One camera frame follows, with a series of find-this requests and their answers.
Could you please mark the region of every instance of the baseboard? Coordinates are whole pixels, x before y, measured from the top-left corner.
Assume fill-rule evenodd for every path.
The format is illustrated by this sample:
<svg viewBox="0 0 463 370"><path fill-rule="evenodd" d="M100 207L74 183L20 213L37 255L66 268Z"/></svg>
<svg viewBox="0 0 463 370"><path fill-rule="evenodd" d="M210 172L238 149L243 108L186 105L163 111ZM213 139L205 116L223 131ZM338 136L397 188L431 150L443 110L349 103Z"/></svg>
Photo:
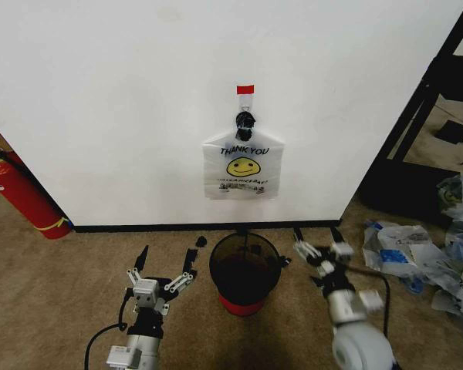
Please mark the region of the baseboard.
<svg viewBox="0 0 463 370"><path fill-rule="evenodd" d="M279 222L242 222L223 224L93 225L74 226L78 233L122 233L141 231L280 229L290 227L335 227L341 220L305 220Z"/></svg>

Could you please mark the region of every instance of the red tape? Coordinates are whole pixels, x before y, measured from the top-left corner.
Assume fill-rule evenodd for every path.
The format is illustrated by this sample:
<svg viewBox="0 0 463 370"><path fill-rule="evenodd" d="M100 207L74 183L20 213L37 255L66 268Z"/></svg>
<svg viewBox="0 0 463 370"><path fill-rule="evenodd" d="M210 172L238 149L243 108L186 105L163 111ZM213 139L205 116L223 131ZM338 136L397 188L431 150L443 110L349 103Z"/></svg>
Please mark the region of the red tape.
<svg viewBox="0 0 463 370"><path fill-rule="evenodd" d="M254 93L254 85L237 86L237 95L253 94L253 93Z"/></svg>

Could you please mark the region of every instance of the red trash can base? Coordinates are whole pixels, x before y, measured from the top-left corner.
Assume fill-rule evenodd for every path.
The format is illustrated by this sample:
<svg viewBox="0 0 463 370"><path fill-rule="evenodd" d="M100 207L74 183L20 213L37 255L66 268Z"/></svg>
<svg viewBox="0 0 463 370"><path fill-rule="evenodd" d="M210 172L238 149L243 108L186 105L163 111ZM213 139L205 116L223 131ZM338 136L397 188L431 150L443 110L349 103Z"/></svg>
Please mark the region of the red trash can base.
<svg viewBox="0 0 463 370"><path fill-rule="evenodd" d="M225 306L226 310L230 312L232 315L249 316L249 315L256 313L262 308L262 306L264 305L265 298L257 303L250 304L248 306L241 306L239 304L233 304L230 301L228 301L226 298L223 298L221 294L219 295L219 300Z"/></svg>

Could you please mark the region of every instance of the white plastic bag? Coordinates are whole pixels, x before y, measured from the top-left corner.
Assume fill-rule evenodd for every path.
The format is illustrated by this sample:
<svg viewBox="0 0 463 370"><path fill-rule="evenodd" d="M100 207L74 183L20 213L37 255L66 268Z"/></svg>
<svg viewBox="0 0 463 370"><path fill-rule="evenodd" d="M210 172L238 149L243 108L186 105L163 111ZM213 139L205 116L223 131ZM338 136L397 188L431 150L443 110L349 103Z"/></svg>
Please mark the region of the white plastic bag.
<svg viewBox="0 0 463 370"><path fill-rule="evenodd" d="M412 245L431 243L421 226L377 222L365 230L363 256L366 266L384 274L410 278L421 274L411 255Z"/></svg>
<svg viewBox="0 0 463 370"><path fill-rule="evenodd" d="M254 129L248 141L236 129L208 140L204 193L211 199L271 199L277 196L284 144Z"/></svg>
<svg viewBox="0 0 463 370"><path fill-rule="evenodd" d="M438 184L441 212L454 220L463 220L463 173Z"/></svg>

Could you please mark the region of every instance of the pile of plastic bags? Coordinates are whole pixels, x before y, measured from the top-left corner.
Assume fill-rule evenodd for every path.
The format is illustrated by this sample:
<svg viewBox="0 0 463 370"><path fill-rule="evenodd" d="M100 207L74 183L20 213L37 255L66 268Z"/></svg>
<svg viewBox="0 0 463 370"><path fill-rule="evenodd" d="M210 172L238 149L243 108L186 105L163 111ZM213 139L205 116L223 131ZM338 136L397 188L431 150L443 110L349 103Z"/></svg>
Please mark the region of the pile of plastic bags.
<svg viewBox="0 0 463 370"><path fill-rule="evenodd" d="M432 307L463 318L463 174L438 184L441 211L453 218L445 247L436 247L422 226L367 221L363 255L366 265L411 282L437 285Z"/></svg>

